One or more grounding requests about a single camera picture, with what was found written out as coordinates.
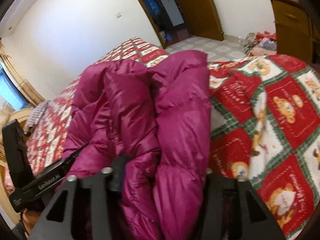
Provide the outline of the magenta puffer down jacket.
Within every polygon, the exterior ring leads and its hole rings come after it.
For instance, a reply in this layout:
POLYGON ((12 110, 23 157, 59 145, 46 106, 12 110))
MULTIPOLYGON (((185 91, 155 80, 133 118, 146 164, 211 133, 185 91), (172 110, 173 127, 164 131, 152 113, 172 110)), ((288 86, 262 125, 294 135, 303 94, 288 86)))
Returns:
POLYGON ((62 157, 84 178, 127 155, 120 200, 131 239, 189 239, 203 200, 210 145, 207 56, 174 53, 153 67, 93 64, 76 85, 62 157))

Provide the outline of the clothes pile on floor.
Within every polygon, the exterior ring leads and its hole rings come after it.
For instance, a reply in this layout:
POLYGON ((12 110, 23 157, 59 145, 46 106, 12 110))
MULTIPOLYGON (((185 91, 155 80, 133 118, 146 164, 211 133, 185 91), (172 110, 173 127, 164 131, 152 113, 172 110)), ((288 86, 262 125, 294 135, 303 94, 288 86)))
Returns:
POLYGON ((244 41, 247 56, 275 55, 277 53, 277 35, 268 31, 249 33, 244 41))

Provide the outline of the pink floral quilt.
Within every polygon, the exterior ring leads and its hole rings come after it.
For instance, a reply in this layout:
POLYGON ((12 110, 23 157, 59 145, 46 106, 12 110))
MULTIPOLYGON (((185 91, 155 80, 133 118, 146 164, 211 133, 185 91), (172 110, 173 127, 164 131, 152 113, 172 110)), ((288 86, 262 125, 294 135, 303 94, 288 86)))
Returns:
POLYGON ((11 194, 15 189, 8 167, 5 168, 5 172, 4 172, 4 188, 6 189, 6 192, 8 194, 11 194))

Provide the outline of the striped pillow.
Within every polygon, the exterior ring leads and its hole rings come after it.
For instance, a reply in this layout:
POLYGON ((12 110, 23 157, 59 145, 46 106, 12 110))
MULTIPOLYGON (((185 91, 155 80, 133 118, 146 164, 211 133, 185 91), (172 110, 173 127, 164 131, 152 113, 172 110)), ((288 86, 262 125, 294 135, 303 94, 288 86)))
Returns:
POLYGON ((26 121, 23 131, 26 135, 33 133, 36 126, 39 124, 40 119, 44 115, 50 101, 44 101, 39 103, 34 110, 32 111, 31 115, 29 116, 28 120, 26 121))

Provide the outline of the beige embroidered curtain right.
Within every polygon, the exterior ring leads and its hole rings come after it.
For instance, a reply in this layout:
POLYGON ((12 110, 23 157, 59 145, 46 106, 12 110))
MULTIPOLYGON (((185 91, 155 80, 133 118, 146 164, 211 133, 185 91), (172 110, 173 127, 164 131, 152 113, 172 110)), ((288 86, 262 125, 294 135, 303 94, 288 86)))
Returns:
POLYGON ((20 70, 12 64, 10 59, 11 57, 6 53, 4 46, 1 43, 1 61, 4 63, 4 71, 9 79, 33 106, 37 106, 44 102, 45 98, 22 75, 20 70))

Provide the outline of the window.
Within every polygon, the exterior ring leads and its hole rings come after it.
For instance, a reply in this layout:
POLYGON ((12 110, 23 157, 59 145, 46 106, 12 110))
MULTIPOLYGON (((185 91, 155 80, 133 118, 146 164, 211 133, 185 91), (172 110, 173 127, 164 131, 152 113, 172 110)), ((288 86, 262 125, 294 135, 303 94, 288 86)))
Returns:
POLYGON ((18 111, 26 108, 28 100, 15 87, 8 75, 5 73, 1 64, 1 96, 12 105, 13 109, 18 111))

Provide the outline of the brown wooden dresser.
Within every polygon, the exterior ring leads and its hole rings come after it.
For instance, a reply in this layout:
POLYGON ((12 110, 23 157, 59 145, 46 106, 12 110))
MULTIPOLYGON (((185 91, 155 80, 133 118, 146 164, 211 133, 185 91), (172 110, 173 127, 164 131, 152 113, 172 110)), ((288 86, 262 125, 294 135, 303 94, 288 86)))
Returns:
POLYGON ((319 31, 304 7, 292 0, 270 0, 277 35, 277 53, 319 64, 319 31))

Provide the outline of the brown wooden door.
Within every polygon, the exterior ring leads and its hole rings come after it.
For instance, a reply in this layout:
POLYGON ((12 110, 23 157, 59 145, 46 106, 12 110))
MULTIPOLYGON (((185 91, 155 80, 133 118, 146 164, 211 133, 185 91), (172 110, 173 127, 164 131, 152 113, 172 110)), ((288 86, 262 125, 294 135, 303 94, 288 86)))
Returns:
POLYGON ((213 0, 176 0, 191 35, 223 41, 223 31, 213 0))

